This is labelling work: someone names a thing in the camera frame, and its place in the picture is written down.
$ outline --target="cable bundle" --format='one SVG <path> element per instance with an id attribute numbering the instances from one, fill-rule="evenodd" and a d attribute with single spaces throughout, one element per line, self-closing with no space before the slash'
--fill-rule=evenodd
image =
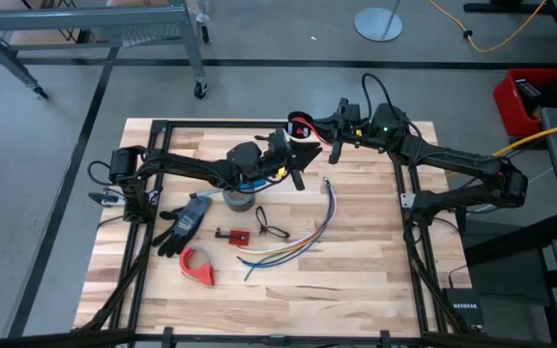
<path id="1" fill-rule="evenodd" d="M 324 182 L 326 183 L 326 190 L 328 191 L 328 212 L 326 213 L 324 222 L 322 222 L 322 224 L 317 228 L 317 230 L 315 230 L 315 232 L 289 245 L 277 247 L 274 249 L 248 250 L 240 247 L 240 251 L 242 251 L 243 253 L 252 255 L 270 255 L 264 257 L 257 263 L 247 261 L 238 256 L 238 259 L 242 261 L 243 264 L 250 267 L 247 276 L 244 278 L 245 281 L 249 278 L 254 269 L 271 268 L 289 262 L 305 253 L 313 244 L 315 244 L 315 242 L 317 242 L 317 240 L 319 240 L 319 237 L 321 237 L 321 235 L 326 230 L 326 227 L 328 227 L 330 222 L 335 217 L 335 214 L 337 213 L 337 197 L 335 196 L 335 192 L 327 178 L 324 178 Z"/>

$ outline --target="silver pole stand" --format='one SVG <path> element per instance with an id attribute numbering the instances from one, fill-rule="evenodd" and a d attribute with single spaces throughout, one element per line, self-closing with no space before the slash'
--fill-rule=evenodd
<path id="1" fill-rule="evenodd" d="M 400 0 L 396 0 L 392 11 L 368 8 L 358 12 L 354 18 L 354 26 L 358 34 L 376 42 L 396 39 L 403 30 L 403 23 L 396 15 L 399 2 Z"/>

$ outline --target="round metal base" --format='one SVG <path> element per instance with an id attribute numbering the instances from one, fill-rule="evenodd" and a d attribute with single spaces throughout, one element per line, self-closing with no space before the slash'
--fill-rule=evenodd
<path id="1" fill-rule="evenodd" d="M 393 22 L 390 28 L 388 28 L 388 33 L 386 33 L 385 37 L 382 37 L 391 15 L 392 12 L 386 9 L 364 9 L 356 14 L 354 26 L 358 34 L 369 40 L 375 42 L 388 42 L 396 39 L 403 30 L 403 23 L 401 23 L 401 19 L 395 14 Z"/>

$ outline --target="netgear logo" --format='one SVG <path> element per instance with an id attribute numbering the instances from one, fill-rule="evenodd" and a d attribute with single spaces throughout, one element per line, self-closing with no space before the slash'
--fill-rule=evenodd
<path id="1" fill-rule="evenodd" d="M 478 309 L 475 304 L 453 304 L 453 307 L 457 309 Z"/>

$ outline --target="black glove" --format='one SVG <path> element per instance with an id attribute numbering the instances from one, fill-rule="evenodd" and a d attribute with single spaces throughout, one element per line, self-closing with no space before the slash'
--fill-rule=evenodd
<path id="1" fill-rule="evenodd" d="M 152 247 L 161 246 L 158 255 L 167 257 L 173 254 L 179 255 L 196 233 L 211 203 L 212 199 L 209 197 L 195 197 L 184 208 L 161 212 L 161 218 L 172 219 L 173 225 L 152 241 Z"/>

